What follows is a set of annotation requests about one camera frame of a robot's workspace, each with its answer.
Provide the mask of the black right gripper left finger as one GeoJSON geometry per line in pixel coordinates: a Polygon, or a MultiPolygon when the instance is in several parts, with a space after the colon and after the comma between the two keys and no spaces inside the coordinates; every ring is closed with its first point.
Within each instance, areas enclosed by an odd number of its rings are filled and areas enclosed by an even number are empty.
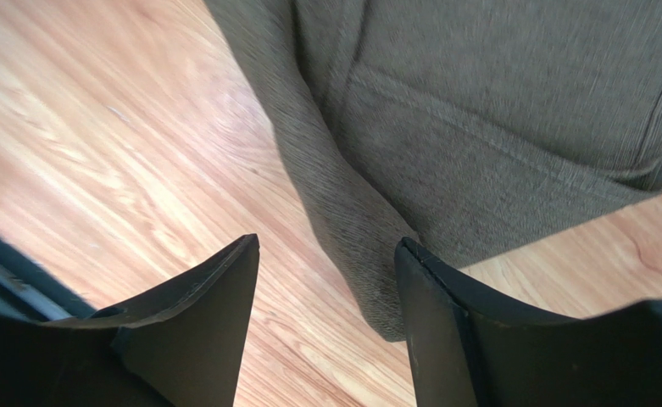
{"type": "Polygon", "coordinates": [[[231,406],[259,271],[239,237],[87,319],[0,315],[0,406],[231,406]]]}

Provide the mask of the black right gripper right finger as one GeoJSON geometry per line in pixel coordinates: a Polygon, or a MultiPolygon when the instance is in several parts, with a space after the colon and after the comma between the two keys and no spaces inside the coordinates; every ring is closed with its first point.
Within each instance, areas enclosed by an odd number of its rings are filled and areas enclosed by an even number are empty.
{"type": "Polygon", "coordinates": [[[588,319],[523,303],[396,247],[403,323],[420,406],[662,406],[662,300],[588,319]]]}

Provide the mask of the brown cloth napkin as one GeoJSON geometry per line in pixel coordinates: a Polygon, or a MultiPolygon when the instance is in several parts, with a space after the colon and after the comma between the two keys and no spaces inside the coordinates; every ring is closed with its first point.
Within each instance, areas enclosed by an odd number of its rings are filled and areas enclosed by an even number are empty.
{"type": "Polygon", "coordinates": [[[462,268],[662,193],[662,1],[207,6],[389,342],[401,238],[462,268]]]}

